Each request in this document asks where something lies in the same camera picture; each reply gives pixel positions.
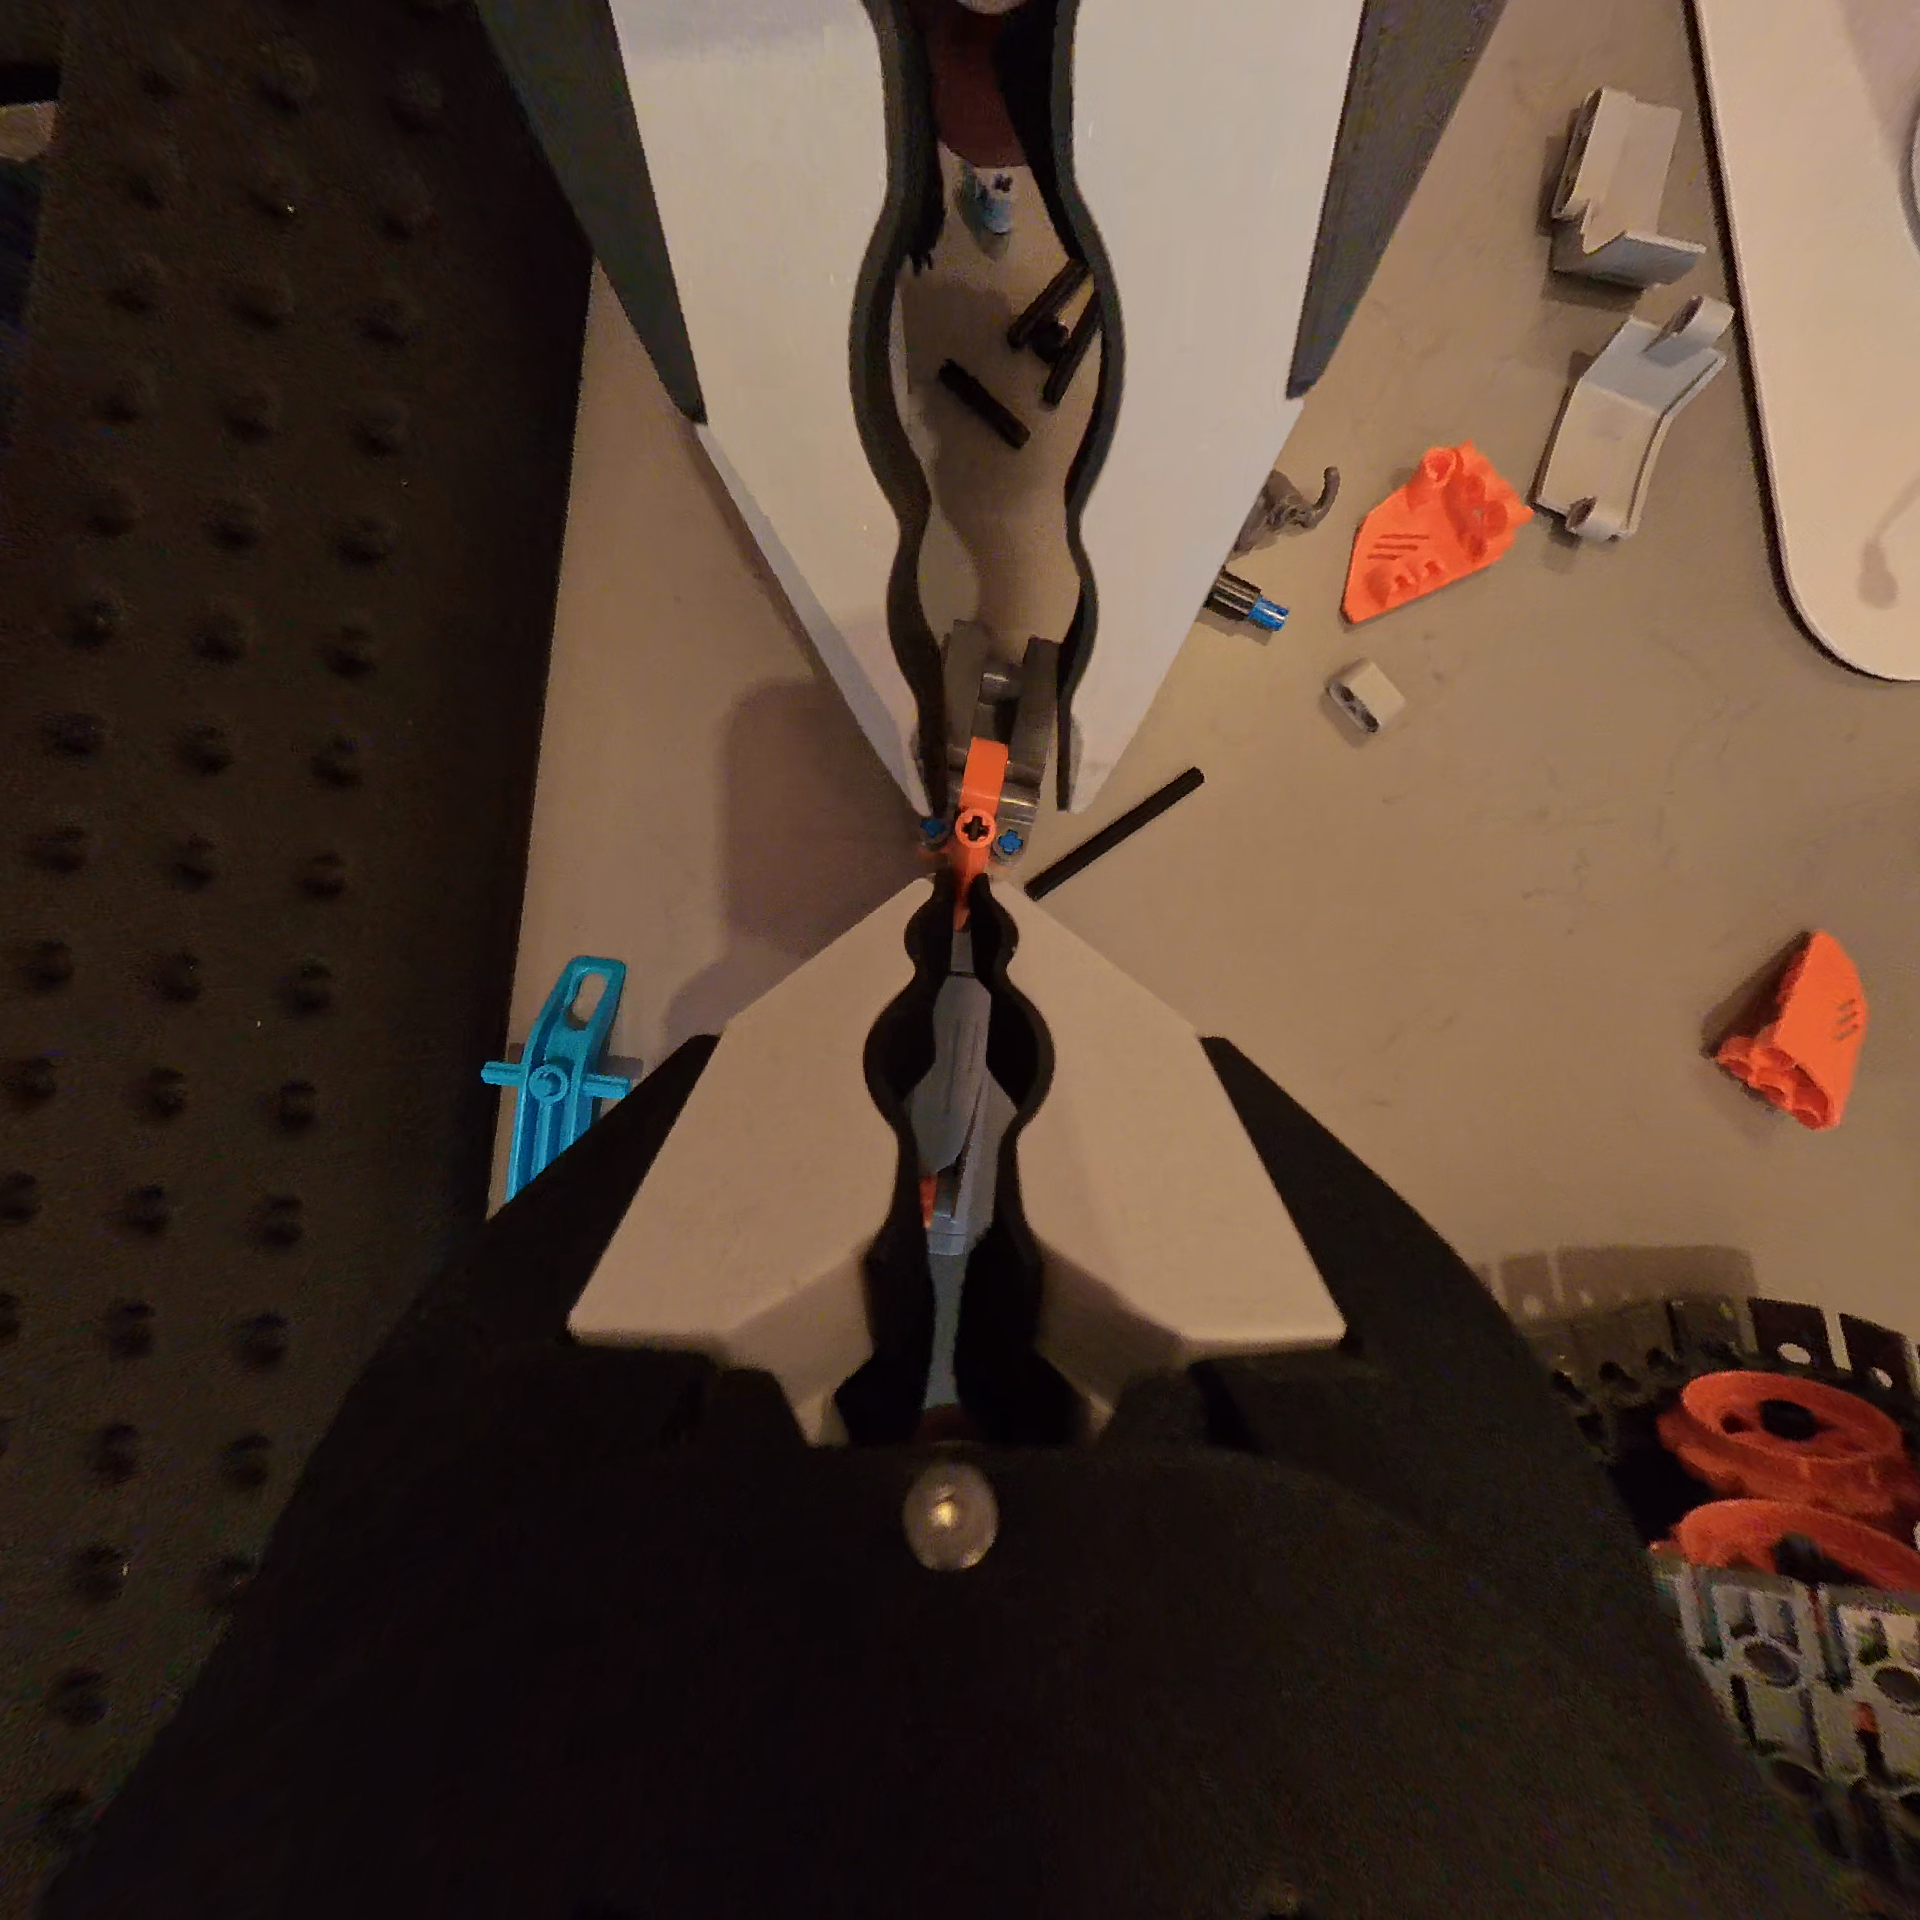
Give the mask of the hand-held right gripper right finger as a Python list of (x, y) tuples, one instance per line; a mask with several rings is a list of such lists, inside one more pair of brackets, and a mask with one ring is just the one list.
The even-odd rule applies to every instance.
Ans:
[(1202, 1036), (1020, 888), (990, 892), (974, 957), (1005, 1033), (1020, 1345), (1078, 1410), (1110, 1421), (1196, 1361), (1337, 1351), (1347, 1323)]

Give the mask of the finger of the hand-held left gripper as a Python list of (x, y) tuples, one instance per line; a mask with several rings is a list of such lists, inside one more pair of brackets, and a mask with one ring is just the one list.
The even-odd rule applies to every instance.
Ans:
[(897, 293), (935, 191), (909, 4), (614, 4), (698, 436), (903, 801), (946, 801)]
[(1361, 4), (1062, 4), (1062, 207), (1101, 305), (1067, 487), (1062, 805), (1140, 732), (1277, 466)]

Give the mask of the orange beam with black axle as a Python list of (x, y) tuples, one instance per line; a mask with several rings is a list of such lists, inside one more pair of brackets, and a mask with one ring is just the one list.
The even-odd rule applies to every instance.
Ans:
[(935, 1063), (903, 1106), (935, 1262), (971, 1261), (997, 1212), (1013, 1106), (990, 1071), (990, 1019), (990, 989), (974, 974), (951, 974), (935, 998)]

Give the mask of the short black pin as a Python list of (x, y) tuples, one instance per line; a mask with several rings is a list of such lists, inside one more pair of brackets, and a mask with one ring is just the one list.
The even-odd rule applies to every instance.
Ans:
[(1032, 440), (1032, 428), (1005, 406), (983, 380), (975, 380), (957, 360), (939, 361), (939, 388), (975, 418), (999, 445), (1022, 452)]

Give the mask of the long black axle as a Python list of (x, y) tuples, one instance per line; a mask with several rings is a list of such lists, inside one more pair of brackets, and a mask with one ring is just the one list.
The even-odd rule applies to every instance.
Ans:
[(1173, 779), (1162, 779), (1154, 792), (1140, 803), (1117, 813), (1110, 822), (1083, 837), (1075, 848), (1051, 858), (1045, 868), (1022, 880), (1027, 897), (1048, 897), (1051, 892), (1063, 888), (1070, 879), (1088, 873), (1095, 863), (1117, 853), (1125, 839), (1140, 837), (1145, 827), (1160, 822), (1169, 811), (1205, 788), (1205, 773), (1198, 767), (1179, 769)]

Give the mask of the orange grey brick assembly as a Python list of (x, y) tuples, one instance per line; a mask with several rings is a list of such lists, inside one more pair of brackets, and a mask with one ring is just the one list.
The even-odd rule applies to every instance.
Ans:
[(981, 624), (943, 642), (946, 803), (921, 839), (952, 873), (952, 927), (971, 921), (974, 880), (1022, 858), (1062, 736), (1062, 642), (1032, 635), (1020, 656)]

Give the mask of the grey orange tracked toy vehicle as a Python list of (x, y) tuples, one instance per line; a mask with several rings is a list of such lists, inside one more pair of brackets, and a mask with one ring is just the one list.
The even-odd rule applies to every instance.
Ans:
[(1917, 1918), (1917, 1339), (1773, 1298), (1719, 1244), (1535, 1249), (1487, 1275), (1848, 1918)]

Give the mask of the person's left hand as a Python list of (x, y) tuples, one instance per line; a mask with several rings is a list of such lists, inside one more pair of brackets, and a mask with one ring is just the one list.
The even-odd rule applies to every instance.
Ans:
[(997, 48), (1022, 4), (919, 4), (931, 61), (935, 132), (974, 171), (1025, 162)]

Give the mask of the teal plastic separator tool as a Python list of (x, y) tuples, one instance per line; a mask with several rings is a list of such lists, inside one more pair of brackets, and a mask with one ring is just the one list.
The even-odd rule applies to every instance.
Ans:
[(512, 1200), (636, 1088), (641, 1069), (612, 1057), (624, 986), (626, 963), (571, 957), (546, 994), (518, 1053), (483, 1063), (483, 1083), (508, 1106), (501, 1200)]

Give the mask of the orange pin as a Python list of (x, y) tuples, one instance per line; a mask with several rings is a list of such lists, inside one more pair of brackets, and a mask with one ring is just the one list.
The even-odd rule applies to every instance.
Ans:
[(1361, 516), (1339, 613), (1347, 624), (1487, 570), (1509, 554), (1528, 502), (1473, 445), (1435, 445), (1412, 477)]

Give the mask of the grey angular panel piece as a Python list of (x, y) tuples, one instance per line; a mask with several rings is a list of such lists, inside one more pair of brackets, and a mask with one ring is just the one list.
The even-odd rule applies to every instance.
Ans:
[(1547, 209), (1547, 272), (1606, 287), (1673, 287), (1706, 245), (1663, 232), (1681, 110), (1599, 85), (1572, 117)]

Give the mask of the grey curved panel piece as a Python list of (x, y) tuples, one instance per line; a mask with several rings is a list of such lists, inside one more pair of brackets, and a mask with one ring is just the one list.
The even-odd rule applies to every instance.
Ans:
[(1670, 321), (1625, 317), (1568, 384), (1530, 502), (1591, 545), (1636, 531), (1674, 418), (1728, 361), (1736, 309), (1691, 297)]

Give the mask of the orange curved brick piece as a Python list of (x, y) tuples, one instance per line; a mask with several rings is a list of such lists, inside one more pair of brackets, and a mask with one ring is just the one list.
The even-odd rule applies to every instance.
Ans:
[(1763, 1019), (1728, 1033), (1713, 1069), (1807, 1129), (1843, 1125), (1869, 1033), (1869, 997), (1852, 953), (1810, 932), (1782, 963)]

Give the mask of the white book stand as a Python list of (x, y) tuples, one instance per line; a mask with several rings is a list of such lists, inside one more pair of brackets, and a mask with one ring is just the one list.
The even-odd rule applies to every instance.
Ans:
[(1782, 587), (1917, 682), (1917, 4), (1695, 4)]

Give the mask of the black dimpled foam mat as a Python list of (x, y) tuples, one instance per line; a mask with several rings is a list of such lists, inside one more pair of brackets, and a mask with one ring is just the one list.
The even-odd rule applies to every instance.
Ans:
[(589, 249), (477, 4), (4, 4), (4, 1918), (483, 1200)]

